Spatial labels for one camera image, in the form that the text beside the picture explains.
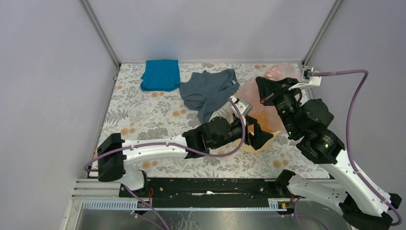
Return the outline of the pink plastic trash bag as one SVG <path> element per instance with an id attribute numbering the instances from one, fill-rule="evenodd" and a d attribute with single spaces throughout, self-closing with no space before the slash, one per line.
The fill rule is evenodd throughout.
<path id="1" fill-rule="evenodd" d="M 277 81 L 287 77 L 300 80 L 298 64 L 254 64 L 251 70 L 247 71 L 239 90 L 235 94 L 236 98 L 243 99 L 252 106 L 248 115 L 257 119 L 262 130 L 270 133 L 285 131 L 275 107 L 264 106 L 260 103 L 256 77 L 265 77 Z"/>

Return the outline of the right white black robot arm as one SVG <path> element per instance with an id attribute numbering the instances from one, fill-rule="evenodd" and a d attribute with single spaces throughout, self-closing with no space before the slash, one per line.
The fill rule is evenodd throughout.
<path id="1" fill-rule="evenodd" d="M 389 211 L 396 211 L 401 197 L 387 193 L 357 166 L 344 143 L 328 129 L 333 115 L 320 99 L 300 103 L 296 96 L 297 79 L 269 80 L 256 77 L 260 103 L 274 106 L 287 131 L 288 138 L 297 141 L 296 147 L 312 163 L 326 170 L 339 189 L 305 179 L 283 170 L 276 179 L 275 193 L 303 196 L 339 213 L 359 230 L 387 230 L 395 225 Z"/>

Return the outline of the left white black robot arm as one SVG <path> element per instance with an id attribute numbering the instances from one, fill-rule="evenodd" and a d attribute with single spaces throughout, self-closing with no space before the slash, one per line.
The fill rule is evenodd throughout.
<path id="1" fill-rule="evenodd" d="M 146 173 L 133 167 L 140 161 L 199 158 L 236 140 L 258 150 L 272 138 L 273 134 L 263 131 L 250 116 L 246 122 L 235 117 L 232 123 L 217 116 L 171 138 L 125 140 L 120 133 L 113 133 L 97 148 L 97 178 L 104 183 L 120 182 L 135 196 L 142 197 L 149 185 Z"/>

